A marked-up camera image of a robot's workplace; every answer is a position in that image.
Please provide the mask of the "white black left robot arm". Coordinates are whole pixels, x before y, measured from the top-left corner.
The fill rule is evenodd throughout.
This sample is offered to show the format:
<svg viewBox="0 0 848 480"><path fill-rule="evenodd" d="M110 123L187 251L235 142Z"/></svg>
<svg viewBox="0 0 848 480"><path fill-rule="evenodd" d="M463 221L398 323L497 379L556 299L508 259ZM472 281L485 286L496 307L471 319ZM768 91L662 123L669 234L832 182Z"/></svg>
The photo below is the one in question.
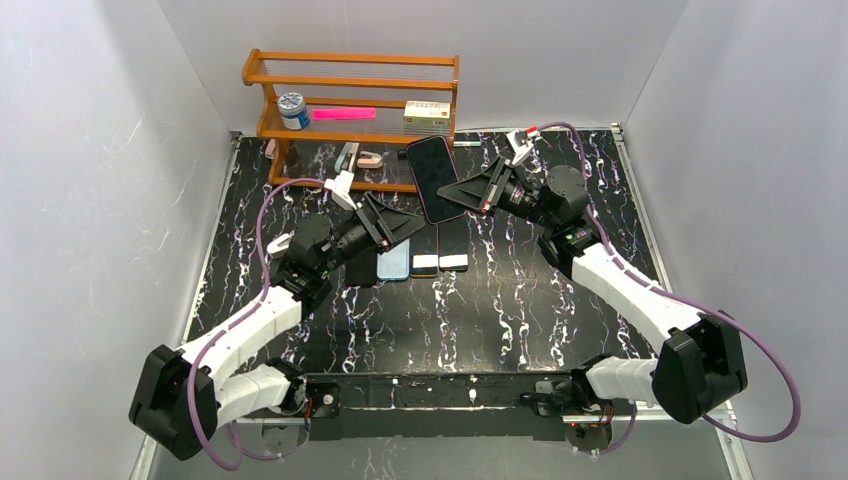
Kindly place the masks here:
<svg viewBox="0 0 848 480"><path fill-rule="evenodd" d="M372 195L334 226L324 216L300 220L268 246L267 280L254 300L203 336L146 357L130 405L132 424L178 460L209 447L219 427L266 408L306 404L301 371L269 361L239 368L271 340L298 326L329 295L330 272L365 253L385 252L425 225Z"/></svg>

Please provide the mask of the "light blue phone case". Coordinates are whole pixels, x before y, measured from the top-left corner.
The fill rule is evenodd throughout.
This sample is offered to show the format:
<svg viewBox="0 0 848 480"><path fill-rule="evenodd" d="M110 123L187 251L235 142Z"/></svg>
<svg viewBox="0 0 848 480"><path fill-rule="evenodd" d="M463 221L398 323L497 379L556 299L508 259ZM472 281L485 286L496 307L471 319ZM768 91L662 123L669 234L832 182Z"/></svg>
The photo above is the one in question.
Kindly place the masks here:
<svg viewBox="0 0 848 480"><path fill-rule="evenodd" d="M377 257L376 275L380 281L404 281L410 275L410 241L404 240Z"/></svg>

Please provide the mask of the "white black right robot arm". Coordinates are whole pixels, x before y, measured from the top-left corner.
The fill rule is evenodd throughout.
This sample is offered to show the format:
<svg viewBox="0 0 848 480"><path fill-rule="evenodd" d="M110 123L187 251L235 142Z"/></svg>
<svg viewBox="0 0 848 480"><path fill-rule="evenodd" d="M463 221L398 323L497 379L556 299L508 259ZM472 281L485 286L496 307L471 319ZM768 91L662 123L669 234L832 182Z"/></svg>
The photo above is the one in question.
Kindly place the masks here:
<svg viewBox="0 0 848 480"><path fill-rule="evenodd" d="M571 373L575 401L640 401L690 424L747 388L739 332L717 314L670 298L604 244L579 170L556 166L534 189L499 160L437 194L475 213L499 209L543 227L537 243L548 264L600 297L657 353L651 360L603 354L585 362Z"/></svg>

